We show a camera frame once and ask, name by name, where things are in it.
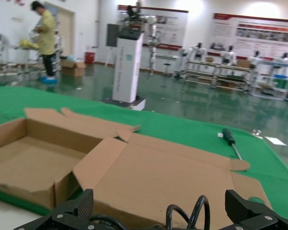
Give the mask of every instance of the display board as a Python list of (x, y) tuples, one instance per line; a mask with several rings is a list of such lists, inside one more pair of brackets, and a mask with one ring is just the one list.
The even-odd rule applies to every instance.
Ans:
[(264, 58), (276, 58), (288, 52), (288, 20), (215, 13), (207, 45), (212, 54), (233, 45), (240, 57), (259, 50)]
[[(126, 12), (126, 10), (127, 6), (118, 6), (118, 14)], [(188, 11), (142, 7), (141, 13), (157, 16), (157, 36), (160, 39), (158, 48), (169, 50), (182, 48), (188, 22)], [(144, 45), (147, 44), (148, 39), (148, 25), (146, 25)]]

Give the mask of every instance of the cardboard box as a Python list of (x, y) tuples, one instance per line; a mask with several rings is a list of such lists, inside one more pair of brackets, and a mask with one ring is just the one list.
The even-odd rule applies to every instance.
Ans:
[(84, 62), (61, 61), (62, 75), (82, 77), (86, 65)]
[[(171, 204), (191, 214), (200, 195), (209, 199), (212, 230), (231, 225), (227, 189), (271, 207), (260, 182), (237, 173), (249, 168), (246, 161), (134, 134), (138, 127), (68, 109), (26, 113), (28, 119), (0, 126), (0, 190), (11, 195), (54, 207), (79, 183), (94, 189), (95, 214), (116, 218), (127, 228), (165, 224)], [(186, 223), (173, 213), (173, 225)], [(203, 225), (204, 210), (197, 227)]]
[[(250, 167), (246, 161), (128, 130), (120, 130), (119, 137), (101, 141), (73, 170), (83, 189), (94, 190), (95, 214), (116, 218), (127, 228), (149, 228), (165, 224), (168, 205), (176, 204), (190, 215), (205, 195), (211, 229), (216, 230), (232, 224), (225, 212), (228, 189), (271, 207), (260, 182), (237, 173)], [(173, 214), (173, 219), (174, 227), (186, 227), (181, 217)], [(197, 227), (204, 227), (204, 210)]]
[(238, 59), (237, 60), (237, 67), (242, 67), (242, 68), (248, 69), (250, 67), (250, 62), (248, 60)]
[(26, 109), (27, 119), (0, 125), (0, 191), (47, 208), (79, 184), (72, 170), (105, 137), (136, 130), (98, 118), (90, 123), (53, 109)]

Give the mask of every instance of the yellow object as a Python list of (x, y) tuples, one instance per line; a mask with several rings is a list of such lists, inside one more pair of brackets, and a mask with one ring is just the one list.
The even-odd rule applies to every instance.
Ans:
[(49, 10), (42, 15), (42, 25), (39, 27), (39, 52), (42, 55), (54, 54), (56, 21)]
[(30, 40), (20, 40), (19, 46), (25, 48), (25, 49), (39, 49), (39, 45), (32, 43)]

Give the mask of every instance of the small metal part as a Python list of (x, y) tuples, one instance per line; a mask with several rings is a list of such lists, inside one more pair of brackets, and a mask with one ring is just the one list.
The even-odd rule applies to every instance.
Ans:
[(241, 157), (240, 153), (238, 152), (236, 145), (232, 144), (232, 147), (234, 148), (236, 155), (238, 156), (239, 160), (242, 161), (242, 157)]

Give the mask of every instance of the green table mat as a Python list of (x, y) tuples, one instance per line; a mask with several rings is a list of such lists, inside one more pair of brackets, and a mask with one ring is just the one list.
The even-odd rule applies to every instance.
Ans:
[[(192, 121), (147, 111), (132, 111), (69, 96), (23, 87), (0, 87), (0, 124), (24, 116), (25, 107), (68, 107), (75, 112), (136, 126), (140, 134), (165, 139), (206, 150), (225, 157), (236, 158), (232, 147), (217, 137), (224, 126)], [(243, 173), (258, 179), (273, 206), (281, 216), (288, 218), (288, 168), (265, 141), (249, 133), (230, 128), (237, 141), (242, 158), (251, 164)], [(44, 215), (48, 210), (0, 193), (0, 199)]]

